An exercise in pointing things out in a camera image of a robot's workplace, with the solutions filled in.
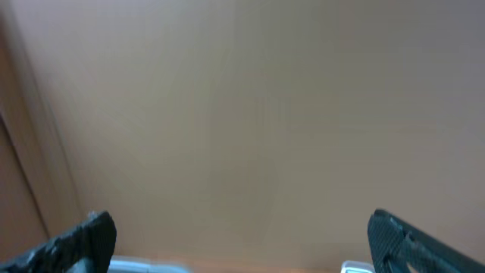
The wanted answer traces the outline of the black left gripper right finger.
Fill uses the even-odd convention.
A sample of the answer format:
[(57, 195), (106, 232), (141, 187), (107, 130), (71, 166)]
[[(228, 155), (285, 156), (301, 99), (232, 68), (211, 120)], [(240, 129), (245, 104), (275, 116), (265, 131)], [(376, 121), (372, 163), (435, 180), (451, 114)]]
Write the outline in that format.
[(483, 264), (383, 209), (368, 221), (368, 242), (376, 273), (484, 273)]

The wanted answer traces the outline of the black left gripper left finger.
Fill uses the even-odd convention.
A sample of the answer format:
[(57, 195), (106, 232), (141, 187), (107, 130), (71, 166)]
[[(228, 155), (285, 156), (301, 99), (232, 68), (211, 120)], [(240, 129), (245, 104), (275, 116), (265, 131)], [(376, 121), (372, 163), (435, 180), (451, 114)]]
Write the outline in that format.
[(111, 215), (92, 213), (82, 223), (1, 264), (7, 273), (107, 273), (117, 229)]

